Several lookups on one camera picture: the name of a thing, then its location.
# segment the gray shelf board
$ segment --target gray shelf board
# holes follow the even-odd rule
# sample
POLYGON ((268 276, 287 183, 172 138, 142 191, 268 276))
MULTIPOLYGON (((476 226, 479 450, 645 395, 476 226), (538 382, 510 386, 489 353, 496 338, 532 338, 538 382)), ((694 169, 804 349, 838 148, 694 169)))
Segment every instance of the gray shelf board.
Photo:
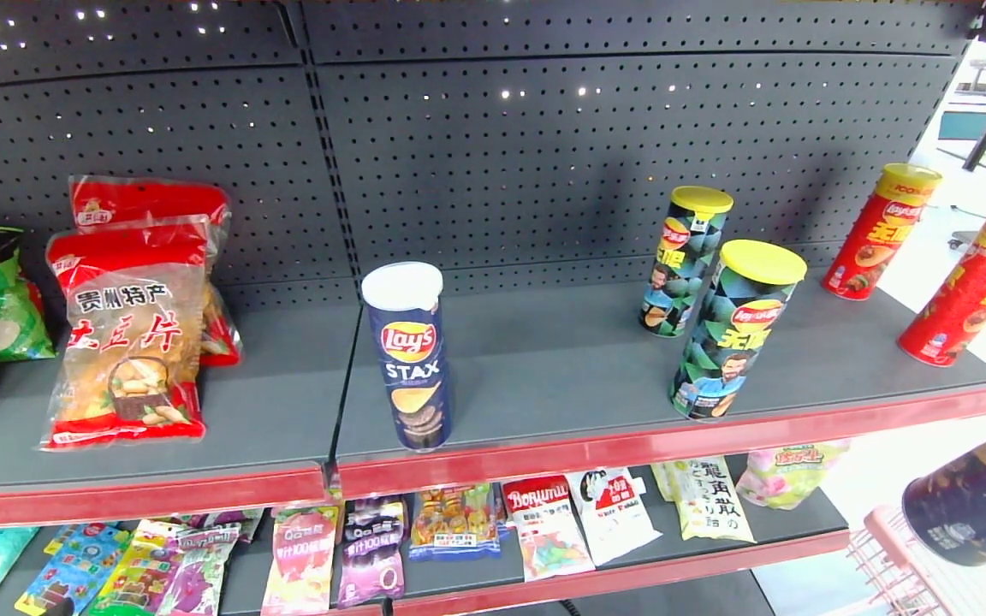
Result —
POLYGON ((40 452, 60 359, 1 366, 0 492, 320 464, 329 457, 357 318, 355 303, 241 313, 235 323, 244 344, 242 364, 200 373, 207 433, 199 443, 40 452))
MULTIPOLYGON (((744 472, 745 456, 727 456, 728 470, 735 482, 744 472)), ((631 468, 635 477, 645 480, 645 496, 642 501, 649 510, 653 529, 662 533, 653 542, 630 551, 600 570, 618 569, 620 566, 649 565, 653 562, 720 553, 750 547, 750 543, 728 539, 693 538, 684 541, 680 533, 680 515, 674 503, 661 498, 653 473, 647 465, 631 468)), ((759 545, 786 542, 832 531, 846 530, 842 518, 832 501, 821 490, 814 492, 793 511, 777 511, 771 508, 751 506, 743 499, 751 533, 759 545)), ((469 589, 489 588, 504 584, 523 583, 524 565, 520 556, 520 542, 515 531, 501 540, 501 558, 482 558, 466 562, 412 562, 406 558, 406 597, 420 597, 469 589)))
MULTIPOLYGON (((884 292, 864 303, 839 299, 819 286, 823 273, 812 269, 798 285, 720 425, 986 386, 986 364, 970 353, 950 368, 908 358, 895 336, 914 313, 884 292)), ((689 425, 668 401, 684 342, 650 335, 637 321, 644 276, 443 298, 454 428, 442 451, 689 425)), ((398 443, 389 408, 375 338, 363 324, 339 463, 416 455, 398 443)))

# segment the metal shelf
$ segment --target metal shelf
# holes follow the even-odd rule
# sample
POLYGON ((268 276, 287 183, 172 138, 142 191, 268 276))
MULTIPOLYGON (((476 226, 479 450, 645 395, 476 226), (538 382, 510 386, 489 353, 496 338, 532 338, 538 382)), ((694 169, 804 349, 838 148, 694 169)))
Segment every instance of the metal shelf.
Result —
POLYGON ((813 270, 728 417, 678 417, 666 397, 680 343, 633 318, 644 281, 443 298, 454 433, 400 448, 371 332, 357 335, 336 459, 346 498, 439 484, 638 465, 826 441, 986 413, 986 364, 920 364, 897 350, 912 312, 886 293, 849 303, 813 270))
POLYGON ((40 452, 59 360, 5 365, 0 525, 324 500, 321 464, 330 455, 358 315, 354 303, 239 315, 246 359, 200 378, 208 430, 199 443, 40 452))

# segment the potato chip bag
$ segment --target potato chip bag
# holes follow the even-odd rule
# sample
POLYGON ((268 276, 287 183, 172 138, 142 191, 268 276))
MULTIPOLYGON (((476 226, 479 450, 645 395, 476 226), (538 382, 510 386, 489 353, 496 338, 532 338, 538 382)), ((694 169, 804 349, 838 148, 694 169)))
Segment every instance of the potato chip bag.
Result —
MULTIPOLYGON (((157 219, 204 215, 214 250, 209 252, 211 275, 230 226, 227 194, 209 184, 192 184, 153 178, 125 179, 104 175, 72 175, 71 210, 80 233, 91 233, 119 222, 150 223, 157 219)), ((200 363, 230 366, 242 358, 242 340, 227 312, 223 297, 210 283, 204 307, 200 363)))
POLYGON ((71 328, 43 449, 204 436, 206 217, 52 237, 71 328))

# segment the pegboard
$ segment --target pegboard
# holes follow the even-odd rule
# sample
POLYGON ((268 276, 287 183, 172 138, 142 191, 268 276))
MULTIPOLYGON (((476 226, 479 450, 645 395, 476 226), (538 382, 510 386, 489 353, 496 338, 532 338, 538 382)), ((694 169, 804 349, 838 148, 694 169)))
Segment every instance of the pegboard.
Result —
POLYGON ((0 83, 300 63, 277 3, 0 0, 0 83))
POLYGON ((302 4, 317 63, 768 50, 956 56, 979 7, 921 0, 302 4))
POLYGON ((947 57, 739 54, 318 68, 366 272, 646 256, 668 193, 720 187, 725 234, 845 237, 907 160, 947 57))

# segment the lay's chip can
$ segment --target lay's chip can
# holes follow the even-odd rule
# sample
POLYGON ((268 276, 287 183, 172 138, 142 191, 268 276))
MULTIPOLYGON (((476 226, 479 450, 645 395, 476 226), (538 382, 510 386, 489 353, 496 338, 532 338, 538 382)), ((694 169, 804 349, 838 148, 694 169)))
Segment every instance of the lay's chip can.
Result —
POLYGON ((398 440, 418 452, 451 432, 442 290, 441 270, 415 261, 381 266, 360 284, 398 440))

